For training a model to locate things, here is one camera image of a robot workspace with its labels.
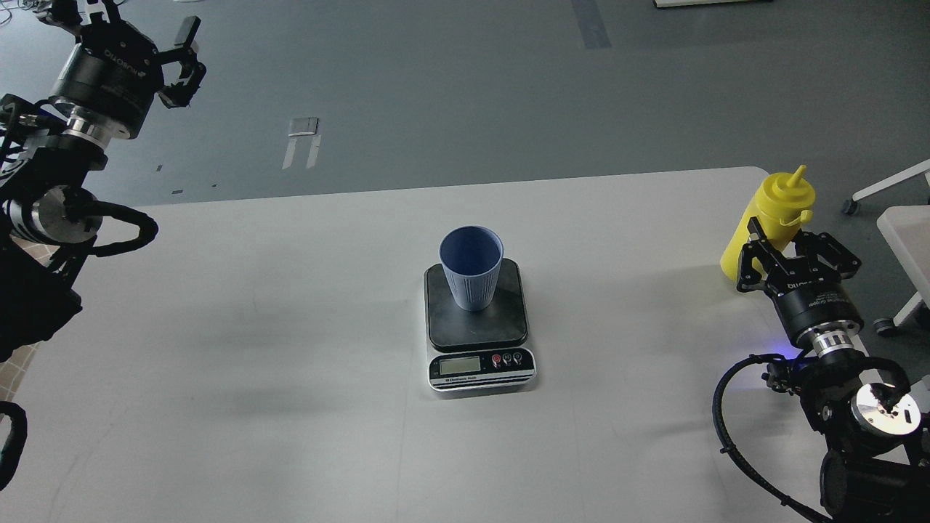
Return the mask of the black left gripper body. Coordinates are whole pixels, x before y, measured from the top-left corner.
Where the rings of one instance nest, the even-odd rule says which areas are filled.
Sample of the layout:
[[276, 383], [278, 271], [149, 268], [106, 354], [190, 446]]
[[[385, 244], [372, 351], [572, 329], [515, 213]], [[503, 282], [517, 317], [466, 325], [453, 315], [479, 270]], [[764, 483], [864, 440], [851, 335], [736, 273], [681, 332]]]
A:
[[61, 113], [93, 110], [117, 123], [120, 139], [136, 139], [162, 86], [156, 45], [125, 20], [90, 23], [79, 36], [50, 102]]

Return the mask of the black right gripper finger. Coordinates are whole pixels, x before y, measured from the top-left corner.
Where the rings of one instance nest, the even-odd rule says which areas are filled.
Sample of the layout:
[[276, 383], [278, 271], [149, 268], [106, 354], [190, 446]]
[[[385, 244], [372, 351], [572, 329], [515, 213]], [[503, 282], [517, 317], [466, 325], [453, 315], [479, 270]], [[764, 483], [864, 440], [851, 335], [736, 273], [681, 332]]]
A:
[[768, 238], [758, 217], [748, 219], [746, 228], [748, 241], [737, 259], [735, 289], [740, 293], [788, 293], [787, 261], [783, 254], [788, 236], [778, 231]]
[[795, 259], [801, 260], [804, 271], [818, 280], [846, 280], [854, 277], [862, 261], [833, 235], [814, 234], [799, 230], [793, 236]]

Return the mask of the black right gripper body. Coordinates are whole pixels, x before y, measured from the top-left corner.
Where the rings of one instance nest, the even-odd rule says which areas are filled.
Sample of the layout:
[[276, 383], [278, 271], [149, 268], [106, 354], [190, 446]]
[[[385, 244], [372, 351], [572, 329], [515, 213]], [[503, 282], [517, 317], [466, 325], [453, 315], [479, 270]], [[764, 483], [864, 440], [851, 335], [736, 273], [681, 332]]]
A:
[[767, 273], [767, 297], [797, 349], [811, 349], [826, 332], [857, 335], [864, 325], [840, 275], [825, 265], [813, 270], [803, 259], [789, 259], [785, 267], [774, 266]]

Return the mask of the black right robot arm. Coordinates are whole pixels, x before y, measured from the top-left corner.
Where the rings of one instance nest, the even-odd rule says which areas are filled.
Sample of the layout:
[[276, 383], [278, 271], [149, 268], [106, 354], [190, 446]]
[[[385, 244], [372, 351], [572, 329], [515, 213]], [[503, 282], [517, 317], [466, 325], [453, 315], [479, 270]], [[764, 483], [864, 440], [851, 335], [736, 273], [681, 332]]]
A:
[[[797, 232], [791, 241], [795, 255], [788, 257], [756, 217], [748, 219], [747, 229], [735, 287], [770, 298], [799, 354], [750, 355], [724, 372], [711, 403], [721, 453], [782, 506], [810, 522], [926, 522], [928, 450], [923, 437], [928, 414], [918, 407], [897, 362], [854, 347], [863, 321], [841, 283], [857, 274], [860, 259], [826, 232]], [[738, 371], [760, 364], [767, 367], [767, 386], [796, 395], [812, 430], [825, 438], [818, 479], [823, 512], [768, 482], [725, 426], [727, 385]]]

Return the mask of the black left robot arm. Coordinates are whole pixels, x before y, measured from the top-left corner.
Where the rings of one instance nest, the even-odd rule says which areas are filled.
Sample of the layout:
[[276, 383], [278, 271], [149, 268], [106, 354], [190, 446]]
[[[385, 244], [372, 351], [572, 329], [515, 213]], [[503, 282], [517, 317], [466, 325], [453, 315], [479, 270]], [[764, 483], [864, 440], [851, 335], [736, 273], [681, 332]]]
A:
[[195, 15], [160, 50], [116, 1], [30, 1], [28, 9], [74, 45], [46, 99], [2, 97], [3, 362], [49, 341], [82, 311], [73, 284], [89, 257], [154, 241], [153, 218], [97, 199], [84, 181], [105, 168], [113, 140], [140, 135], [156, 100], [187, 107], [206, 76]]

